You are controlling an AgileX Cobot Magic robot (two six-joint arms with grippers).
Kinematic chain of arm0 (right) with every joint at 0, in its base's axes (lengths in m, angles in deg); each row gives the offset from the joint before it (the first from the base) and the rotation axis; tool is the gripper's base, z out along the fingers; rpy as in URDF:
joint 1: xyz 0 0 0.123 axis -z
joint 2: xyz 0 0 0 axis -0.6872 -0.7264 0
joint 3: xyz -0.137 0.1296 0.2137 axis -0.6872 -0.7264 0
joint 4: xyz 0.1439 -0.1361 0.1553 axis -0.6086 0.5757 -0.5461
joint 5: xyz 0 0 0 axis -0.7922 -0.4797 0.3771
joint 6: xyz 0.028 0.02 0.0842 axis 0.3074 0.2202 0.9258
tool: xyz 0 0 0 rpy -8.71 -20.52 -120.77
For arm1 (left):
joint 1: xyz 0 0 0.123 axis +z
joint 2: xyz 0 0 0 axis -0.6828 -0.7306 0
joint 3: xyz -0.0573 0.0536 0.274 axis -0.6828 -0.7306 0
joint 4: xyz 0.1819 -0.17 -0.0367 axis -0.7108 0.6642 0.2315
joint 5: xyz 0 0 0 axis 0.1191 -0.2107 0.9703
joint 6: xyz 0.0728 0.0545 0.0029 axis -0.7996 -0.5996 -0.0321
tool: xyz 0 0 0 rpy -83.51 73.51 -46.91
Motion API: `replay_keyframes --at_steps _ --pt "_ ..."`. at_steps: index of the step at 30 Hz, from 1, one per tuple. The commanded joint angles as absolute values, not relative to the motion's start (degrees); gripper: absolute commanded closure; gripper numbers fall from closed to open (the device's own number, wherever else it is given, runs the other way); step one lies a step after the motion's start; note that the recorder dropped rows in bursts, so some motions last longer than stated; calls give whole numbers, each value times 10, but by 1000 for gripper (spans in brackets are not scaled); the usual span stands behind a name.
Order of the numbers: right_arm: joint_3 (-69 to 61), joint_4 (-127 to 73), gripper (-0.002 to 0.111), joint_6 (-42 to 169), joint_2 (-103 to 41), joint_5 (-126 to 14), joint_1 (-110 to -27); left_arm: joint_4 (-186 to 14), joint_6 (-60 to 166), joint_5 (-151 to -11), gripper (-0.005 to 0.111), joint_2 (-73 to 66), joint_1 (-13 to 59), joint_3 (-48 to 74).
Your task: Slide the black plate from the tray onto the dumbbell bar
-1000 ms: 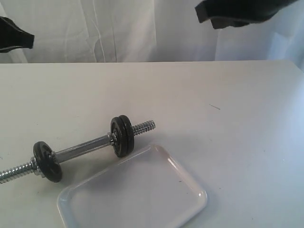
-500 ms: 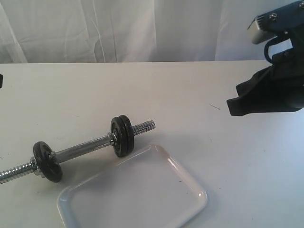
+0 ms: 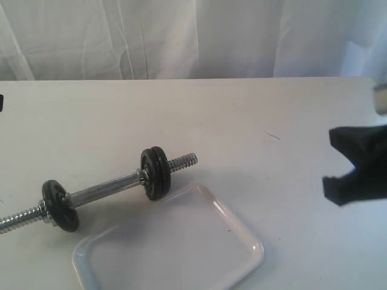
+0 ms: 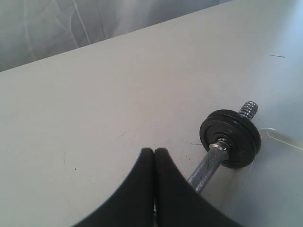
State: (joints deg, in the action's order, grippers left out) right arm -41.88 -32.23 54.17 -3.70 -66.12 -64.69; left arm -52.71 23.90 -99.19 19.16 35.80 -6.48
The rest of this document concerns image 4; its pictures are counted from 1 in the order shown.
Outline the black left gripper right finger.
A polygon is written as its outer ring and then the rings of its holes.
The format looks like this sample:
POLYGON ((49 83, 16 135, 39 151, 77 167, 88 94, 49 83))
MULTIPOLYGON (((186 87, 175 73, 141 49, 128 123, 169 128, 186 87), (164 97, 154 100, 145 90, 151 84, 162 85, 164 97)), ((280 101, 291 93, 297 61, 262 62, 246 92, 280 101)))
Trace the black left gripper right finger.
POLYGON ((165 148, 154 152, 159 227, 239 227, 189 185, 165 148))

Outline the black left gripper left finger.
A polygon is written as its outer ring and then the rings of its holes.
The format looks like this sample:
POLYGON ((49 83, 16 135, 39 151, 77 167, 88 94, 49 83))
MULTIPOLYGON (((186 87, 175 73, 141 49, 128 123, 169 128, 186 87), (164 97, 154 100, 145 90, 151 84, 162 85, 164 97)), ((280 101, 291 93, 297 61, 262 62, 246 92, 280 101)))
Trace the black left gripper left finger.
POLYGON ((151 227, 154 211, 154 152, 143 148, 118 189, 76 227, 151 227))

